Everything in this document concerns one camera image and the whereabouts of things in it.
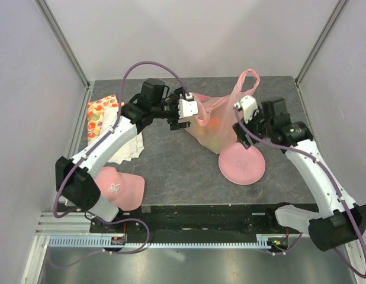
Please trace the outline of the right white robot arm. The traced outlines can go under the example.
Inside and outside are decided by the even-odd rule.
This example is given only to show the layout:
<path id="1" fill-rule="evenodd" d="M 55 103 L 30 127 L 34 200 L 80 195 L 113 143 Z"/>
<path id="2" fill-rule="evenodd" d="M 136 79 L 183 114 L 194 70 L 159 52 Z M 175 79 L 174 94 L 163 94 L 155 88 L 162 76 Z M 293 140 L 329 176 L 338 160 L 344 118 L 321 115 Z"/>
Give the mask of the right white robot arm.
<path id="1" fill-rule="evenodd" d="M 326 165 L 313 134 L 302 121 L 292 122 L 285 100 L 258 104 L 244 96 L 234 105 L 238 140 L 250 147 L 262 142 L 282 151 L 310 189 L 316 212 L 290 204 L 279 204 L 265 217 L 272 233 L 284 227 L 309 235 L 321 251 L 328 251 L 359 239 L 366 230 L 366 205 L 358 205 Z"/>

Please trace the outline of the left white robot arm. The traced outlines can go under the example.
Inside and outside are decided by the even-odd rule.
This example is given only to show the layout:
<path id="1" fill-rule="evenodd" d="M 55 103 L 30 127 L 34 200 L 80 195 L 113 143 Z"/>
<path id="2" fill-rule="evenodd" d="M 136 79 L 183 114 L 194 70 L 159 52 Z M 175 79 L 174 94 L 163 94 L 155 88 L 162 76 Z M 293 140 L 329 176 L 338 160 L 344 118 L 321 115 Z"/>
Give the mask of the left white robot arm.
<path id="1" fill-rule="evenodd" d="M 124 222 L 118 215 L 119 208 L 103 196 L 94 179 L 109 159 L 153 120 L 166 119 L 171 130 L 189 126 L 182 119 L 198 112 L 193 94 L 180 87 L 165 96 L 168 89 L 161 80 L 145 80 L 140 93 L 120 105 L 117 116 L 93 143 L 70 159 L 60 157 L 56 161 L 57 195 L 52 209 L 56 218 L 61 217 L 57 206 L 60 197 L 64 197 L 75 208 L 96 216 L 109 232 L 122 229 Z"/>

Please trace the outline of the pink plastic bag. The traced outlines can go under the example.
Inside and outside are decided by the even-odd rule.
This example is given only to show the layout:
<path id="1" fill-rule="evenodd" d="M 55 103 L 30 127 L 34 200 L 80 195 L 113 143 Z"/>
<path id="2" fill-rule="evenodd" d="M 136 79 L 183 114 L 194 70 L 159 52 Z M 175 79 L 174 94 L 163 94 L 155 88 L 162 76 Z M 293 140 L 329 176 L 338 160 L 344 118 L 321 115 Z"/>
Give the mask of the pink plastic bag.
<path id="1" fill-rule="evenodd" d="M 254 86 L 243 91 L 247 75 L 256 79 Z M 219 154 L 224 148 L 236 142 L 233 125 L 237 122 L 233 106 L 244 96 L 252 97 L 260 84 L 259 75 L 252 69 L 244 71 L 238 78 L 232 92 L 222 97 L 209 97 L 194 93 L 198 114 L 189 117 L 190 127 L 186 131 L 203 147 Z"/>

